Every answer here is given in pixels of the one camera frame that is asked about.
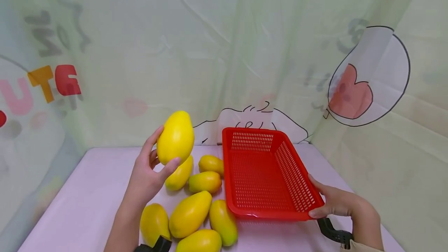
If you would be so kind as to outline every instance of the mango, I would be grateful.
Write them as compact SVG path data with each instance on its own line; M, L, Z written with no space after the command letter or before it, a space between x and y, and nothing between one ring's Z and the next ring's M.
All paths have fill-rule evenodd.
M165 181L165 187L170 191L180 190L188 181L191 171L193 170L193 157L189 155L183 164L177 167Z
M179 241L176 252L219 252L221 237L212 229L201 229Z
M221 185L221 176L214 171L201 172L188 179L188 187L192 193L208 191L213 194L221 188Z
M181 201L169 219L169 230L175 238L185 238L197 231L207 217L212 195L201 191Z
M210 226L221 236L223 246L232 246L238 240L235 216L223 199L217 199L210 206Z
M174 112L166 120L164 129L157 140L159 161L166 165L179 157L184 163L191 154L194 144L194 132L190 115L185 111Z
M168 229L168 214L162 205L153 203L147 205L140 218L140 230L145 243L154 247L159 236L171 239Z
M199 160L200 172L216 172L224 178L224 162L212 155L204 155Z

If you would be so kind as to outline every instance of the fingernail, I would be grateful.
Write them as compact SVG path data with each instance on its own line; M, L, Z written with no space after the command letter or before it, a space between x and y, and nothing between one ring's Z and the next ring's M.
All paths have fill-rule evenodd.
M311 217L311 218L316 218L317 217L317 214L315 213L315 211L309 211L309 216Z
M174 158L173 161L174 161L174 163L176 163L178 166L180 165L180 158L179 158L179 157Z

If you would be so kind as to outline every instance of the white table surface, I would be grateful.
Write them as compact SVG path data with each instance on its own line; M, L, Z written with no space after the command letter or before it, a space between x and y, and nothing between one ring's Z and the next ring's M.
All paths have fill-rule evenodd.
M309 173L323 184L351 191L319 151L309 144L295 145ZM19 252L102 252L112 222L140 148L94 148L89 150L65 182ZM202 155L222 158L221 146L195 146L193 173L198 173ZM163 205L168 213L186 197L186 192L166 191L165 187L152 202ZM214 196L224 199L224 191ZM351 231L347 217L330 217L336 229ZM330 252L339 245L325 238L317 222L294 224L239 223L239 239L229 252ZM383 242L388 252L404 252L399 244L382 228ZM173 243L170 251L175 251Z

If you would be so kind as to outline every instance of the red heart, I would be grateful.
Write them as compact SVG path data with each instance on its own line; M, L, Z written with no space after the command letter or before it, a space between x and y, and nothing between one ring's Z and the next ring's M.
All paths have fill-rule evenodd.
M0 128L6 123L6 114L0 111Z
M124 111L130 117L137 117L146 112L147 104L136 98L128 98L124 101Z
M328 104L333 113L346 119L360 117L373 102L373 93L369 83L356 83L356 78L356 68L352 64L348 64L337 85L336 92Z

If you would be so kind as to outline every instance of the red plastic basket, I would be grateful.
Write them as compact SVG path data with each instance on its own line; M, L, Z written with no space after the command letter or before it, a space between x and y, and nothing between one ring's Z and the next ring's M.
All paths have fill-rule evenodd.
M324 205L286 134L254 128L222 134L227 206L237 218L306 221Z

